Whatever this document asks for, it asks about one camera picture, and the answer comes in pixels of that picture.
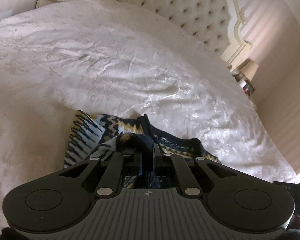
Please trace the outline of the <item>patterned knit sweater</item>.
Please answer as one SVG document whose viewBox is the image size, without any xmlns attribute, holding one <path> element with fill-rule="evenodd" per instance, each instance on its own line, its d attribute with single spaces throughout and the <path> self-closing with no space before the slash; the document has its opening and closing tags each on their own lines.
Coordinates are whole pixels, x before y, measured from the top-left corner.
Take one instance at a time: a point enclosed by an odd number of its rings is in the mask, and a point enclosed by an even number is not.
<svg viewBox="0 0 300 240">
<path fill-rule="evenodd" d="M 162 151 L 161 167 L 154 167 L 154 144 Z M 123 156 L 133 154 L 142 156 L 141 176 L 123 174 Z M 176 189 L 193 197 L 190 189 L 203 195 L 215 188 L 211 166 L 220 164 L 199 139 L 175 137 L 151 125 L 146 115 L 123 119 L 77 111 L 59 176 L 72 190 L 87 193 L 103 187 L 111 194 L 121 189 Z"/>
</svg>

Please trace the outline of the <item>cream tufted headboard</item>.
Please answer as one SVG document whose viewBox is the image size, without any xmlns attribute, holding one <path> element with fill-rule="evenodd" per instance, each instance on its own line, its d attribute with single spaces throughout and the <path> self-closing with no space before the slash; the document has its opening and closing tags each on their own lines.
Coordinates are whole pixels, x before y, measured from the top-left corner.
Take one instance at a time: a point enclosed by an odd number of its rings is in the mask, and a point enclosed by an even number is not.
<svg viewBox="0 0 300 240">
<path fill-rule="evenodd" d="M 241 35 L 246 25 L 238 0 L 116 0 L 152 11 L 203 42 L 223 61 L 237 67 L 252 44 Z"/>
</svg>

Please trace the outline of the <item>bedside lamp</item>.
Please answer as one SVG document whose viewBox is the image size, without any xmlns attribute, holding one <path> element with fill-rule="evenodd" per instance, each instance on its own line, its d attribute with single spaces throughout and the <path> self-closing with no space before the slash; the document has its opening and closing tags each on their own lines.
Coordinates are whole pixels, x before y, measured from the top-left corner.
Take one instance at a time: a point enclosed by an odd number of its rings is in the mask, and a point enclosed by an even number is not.
<svg viewBox="0 0 300 240">
<path fill-rule="evenodd" d="M 258 64 L 251 59 L 248 59 L 245 64 L 242 64 L 239 68 L 239 79 L 245 79 L 251 81 L 258 70 Z"/>
</svg>

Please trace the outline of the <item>white satin bedspread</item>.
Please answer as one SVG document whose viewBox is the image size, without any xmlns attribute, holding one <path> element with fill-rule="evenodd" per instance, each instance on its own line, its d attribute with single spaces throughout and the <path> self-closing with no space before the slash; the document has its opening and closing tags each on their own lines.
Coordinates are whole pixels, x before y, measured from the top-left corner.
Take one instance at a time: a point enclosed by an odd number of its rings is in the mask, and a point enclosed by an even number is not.
<svg viewBox="0 0 300 240">
<path fill-rule="evenodd" d="M 227 166 L 267 181 L 296 176 L 202 42 L 131 4 L 56 3 L 0 21 L 0 230 L 6 194 L 62 167 L 77 110 L 146 114 Z"/>
</svg>

